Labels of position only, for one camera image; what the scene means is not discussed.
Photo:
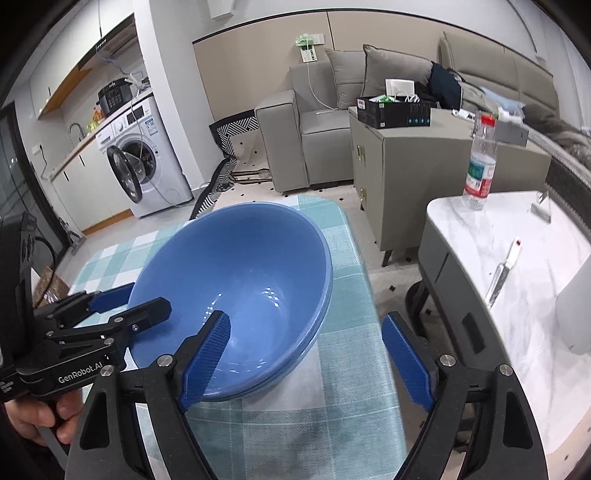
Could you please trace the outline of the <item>person's left hand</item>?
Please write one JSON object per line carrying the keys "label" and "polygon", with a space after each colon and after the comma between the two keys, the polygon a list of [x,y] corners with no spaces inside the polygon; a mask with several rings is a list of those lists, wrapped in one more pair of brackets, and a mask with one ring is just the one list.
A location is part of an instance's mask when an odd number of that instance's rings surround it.
{"label": "person's left hand", "polygon": [[[39,445],[45,444],[38,428],[51,428],[56,423],[55,414],[47,404],[30,396],[22,396],[4,406],[10,423],[22,437]],[[55,411],[63,423],[57,428],[56,436],[62,444],[72,442],[83,406],[81,390],[68,392],[57,400]]]}

